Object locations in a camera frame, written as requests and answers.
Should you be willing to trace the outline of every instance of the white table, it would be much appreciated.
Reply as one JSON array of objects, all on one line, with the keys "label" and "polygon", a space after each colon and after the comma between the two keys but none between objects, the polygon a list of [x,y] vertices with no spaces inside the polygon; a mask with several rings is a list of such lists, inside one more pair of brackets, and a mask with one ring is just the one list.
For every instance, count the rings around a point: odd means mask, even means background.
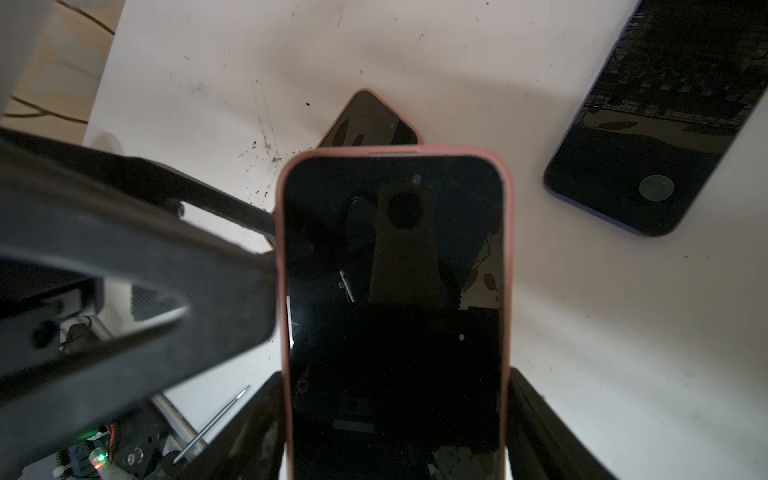
[{"label": "white table", "polygon": [[[636,237],[541,185],[633,7],[128,0],[85,144],[111,141],[271,209],[286,160],[372,88],[426,143],[486,147],[509,165],[512,363],[608,468],[765,478],[768,103],[666,237]],[[167,395],[200,428],[279,367],[273,339]]]}]

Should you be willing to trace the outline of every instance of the beige floor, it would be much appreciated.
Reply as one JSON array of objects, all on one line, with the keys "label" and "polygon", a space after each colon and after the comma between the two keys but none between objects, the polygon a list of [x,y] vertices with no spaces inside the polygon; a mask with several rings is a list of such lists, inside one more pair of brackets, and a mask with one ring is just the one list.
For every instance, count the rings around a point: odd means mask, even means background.
[{"label": "beige floor", "polygon": [[80,144],[125,0],[57,0],[3,127]]}]

